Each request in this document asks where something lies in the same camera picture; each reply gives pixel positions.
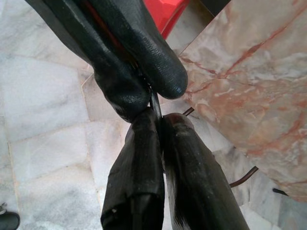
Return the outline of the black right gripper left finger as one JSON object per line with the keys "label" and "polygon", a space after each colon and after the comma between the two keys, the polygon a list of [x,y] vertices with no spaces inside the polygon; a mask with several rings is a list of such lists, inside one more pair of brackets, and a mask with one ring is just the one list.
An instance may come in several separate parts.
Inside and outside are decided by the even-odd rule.
{"label": "black right gripper left finger", "polygon": [[105,230],[160,230],[165,187],[156,116],[143,111],[132,122],[107,181],[101,215]]}

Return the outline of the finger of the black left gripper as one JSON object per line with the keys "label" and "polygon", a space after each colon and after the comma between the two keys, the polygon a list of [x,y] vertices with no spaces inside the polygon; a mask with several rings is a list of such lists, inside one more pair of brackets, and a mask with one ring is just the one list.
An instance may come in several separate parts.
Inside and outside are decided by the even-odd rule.
{"label": "finger of the black left gripper", "polygon": [[108,28],[96,0],[29,0],[60,41],[94,69],[94,79],[116,113],[131,123],[149,103],[132,56]]}
{"label": "finger of the black left gripper", "polygon": [[184,94],[186,70],[160,35],[142,0],[93,0],[91,4],[156,92],[167,99]]}

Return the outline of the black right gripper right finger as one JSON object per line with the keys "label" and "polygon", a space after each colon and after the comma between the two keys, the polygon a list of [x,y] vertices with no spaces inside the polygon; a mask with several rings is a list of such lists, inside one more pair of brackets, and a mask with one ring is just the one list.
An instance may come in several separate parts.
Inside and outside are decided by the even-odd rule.
{"label": "black right gripper right finger", "polygon": [[226,176],[191,121],[165,115],[162,136],[172,228],[247,230]]}

